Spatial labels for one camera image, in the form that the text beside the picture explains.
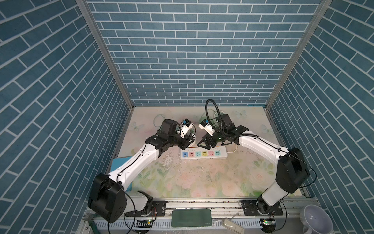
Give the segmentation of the white power strip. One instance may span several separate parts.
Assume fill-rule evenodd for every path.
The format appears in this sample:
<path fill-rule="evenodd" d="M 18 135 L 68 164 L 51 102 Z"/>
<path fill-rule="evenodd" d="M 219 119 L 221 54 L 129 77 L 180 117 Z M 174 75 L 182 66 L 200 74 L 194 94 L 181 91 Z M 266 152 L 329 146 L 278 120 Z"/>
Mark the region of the white power strip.
<path fill-rule="evenodd" d="M 225 146 L 219 146 L 211 149 L 201 147 L 189 147 L 180 150 L 181 160 L 200 160 L 200 159 L 225 159 L 228 157 Z"/>

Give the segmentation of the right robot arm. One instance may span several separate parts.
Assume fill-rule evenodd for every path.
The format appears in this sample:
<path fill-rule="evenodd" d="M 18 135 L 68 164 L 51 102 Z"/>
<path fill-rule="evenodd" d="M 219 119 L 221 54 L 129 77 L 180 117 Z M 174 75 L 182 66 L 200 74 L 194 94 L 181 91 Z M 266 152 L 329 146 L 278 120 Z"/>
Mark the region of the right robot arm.
<path fill-rule="evenodd" d="M 275 181 L 257 198 L 257 210 L 262 215 L 273 212 L 280 200 L 296 192 L 309 177 L 307 163 L 300 149 L 280 147 L 242 125 L 236 127 L 227 114 L 219 115 L 214 120 L 204 119 L 199 128 L 206 131 L 197 144 L 201 148 L 209 150 L 216 147 L 218 142 L 229 141 L 257 153 L 276 166 Z"/>

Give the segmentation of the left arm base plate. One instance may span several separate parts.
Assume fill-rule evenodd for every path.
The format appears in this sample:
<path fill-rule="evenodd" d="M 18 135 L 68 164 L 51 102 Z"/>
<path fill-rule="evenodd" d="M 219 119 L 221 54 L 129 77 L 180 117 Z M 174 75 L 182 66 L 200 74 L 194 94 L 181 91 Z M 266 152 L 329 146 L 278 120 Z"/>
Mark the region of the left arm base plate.
<path fill-rule="evenodd" d="M 146 204 L 143 210 L 137 208 L 136 211 L 134 211 L 132 204 L 130 204 L 127 206 L 127 208 L 130 208 L 130 210 L 126 212 L 125 215 L 126 217 L 164 217 L 166 213 L 166 204 L 167 202 L 165 200 L 156 200 L 153 201 L 152 204 Z"/>

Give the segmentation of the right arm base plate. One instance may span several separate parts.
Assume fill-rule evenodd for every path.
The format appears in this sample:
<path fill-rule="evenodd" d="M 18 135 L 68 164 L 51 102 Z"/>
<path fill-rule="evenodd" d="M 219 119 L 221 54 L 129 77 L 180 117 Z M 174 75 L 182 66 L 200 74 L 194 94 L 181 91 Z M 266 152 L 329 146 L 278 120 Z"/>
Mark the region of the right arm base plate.
<path fill-rule="evenodd" d="M 282 206 L 279 201 L 270 206 L 262 198 L 259 198 L 257 200 L 242 200 L 240 201 L 240 205 L 243 208 L 245 216 L 283 216 Z"/>

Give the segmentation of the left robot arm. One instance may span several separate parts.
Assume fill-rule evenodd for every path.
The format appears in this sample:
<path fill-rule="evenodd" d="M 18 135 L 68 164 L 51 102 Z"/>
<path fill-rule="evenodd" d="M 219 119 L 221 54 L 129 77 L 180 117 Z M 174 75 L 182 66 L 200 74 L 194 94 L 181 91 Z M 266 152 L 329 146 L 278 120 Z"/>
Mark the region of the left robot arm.
<path fill-rule="evenodd" d="M 164 119 L 156 134 L 148 137 L 145 144 L 127 162 L 109 174 L 98 174 L 92 183 L 88 207 L 109 223 L 117 221 L 125 212 L 127 200 L 137 206 L 128 195 L 127 188 L 134 179 L 170 147 L 185 150 L 194 142 L 194 124 L 185 119 L 181 123 Z"/>

